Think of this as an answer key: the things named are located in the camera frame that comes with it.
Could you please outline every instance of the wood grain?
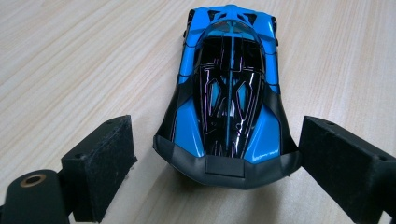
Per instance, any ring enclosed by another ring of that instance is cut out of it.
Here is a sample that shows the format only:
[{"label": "wood grain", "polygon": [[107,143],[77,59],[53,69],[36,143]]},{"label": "wood grain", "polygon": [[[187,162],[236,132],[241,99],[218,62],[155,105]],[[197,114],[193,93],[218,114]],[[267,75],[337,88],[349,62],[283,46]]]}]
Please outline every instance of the wood grain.
[{"label": "wood grain", "polygon": [[[395,1],[234,3],[277,18],[282,98],[296,142],[310,115],[396,156]],[[131,114],[139,162],[103,223],[350,223],[303,169],[254,190],[204,187],[151,148],[189,9],[225,4],[0,1],[1,200],[18,176],[59,171],[62,155],[94,128]]]}]

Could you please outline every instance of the light wood surface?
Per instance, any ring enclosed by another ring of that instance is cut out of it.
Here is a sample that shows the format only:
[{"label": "light wood surface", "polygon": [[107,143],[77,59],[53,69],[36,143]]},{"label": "light wood surface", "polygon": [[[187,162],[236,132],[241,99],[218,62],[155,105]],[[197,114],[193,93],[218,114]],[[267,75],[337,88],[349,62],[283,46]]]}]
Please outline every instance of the light wood surface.
[{"label": "light wood surface", "polygon": [[[103,223],[350,223],[304,169],[254,190],[204,187],[151,148],[189,9],[227,3],[0,1],[0,201],[15,178],[59,171],[60,158],[102,122],[131,114],[139,162]],[[282,98],[297,143],[310,115],[396,156],[396,1],[233,3],[277,17]]]}]

